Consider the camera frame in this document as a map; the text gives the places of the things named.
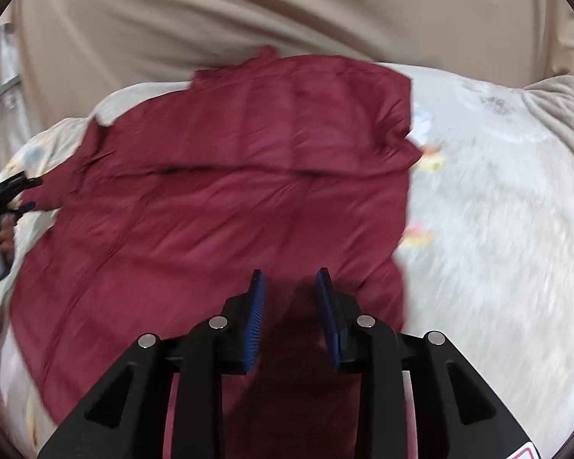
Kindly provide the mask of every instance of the metal screw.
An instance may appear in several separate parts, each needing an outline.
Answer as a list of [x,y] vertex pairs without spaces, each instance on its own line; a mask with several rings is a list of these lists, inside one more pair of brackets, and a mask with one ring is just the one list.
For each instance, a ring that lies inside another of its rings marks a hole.
[[442,343],[446,342],[446,337],[440,331],[432,331],[427,335],[427,339],[434,345],[442,345]]
[[359,316],[357,318],[357,324],[360,325],[362,328],[372,328],[377,321],[372,316],[368,316],[366,314]]
[[220,330],[221,328],[225,328],[227,325],[228,320],[223,316],[212,317],[209,321],[209,326],[213,328],[213,330]]
[[155,335],[152,335],[151,333],[147,333],[146,335],[142,335],[138,339],[138,345],[140,345],[144,349],[148,349],[149,347],[152,347],[153,345],[155,345],[156,341],[157,341],[157,338],[155,337]]

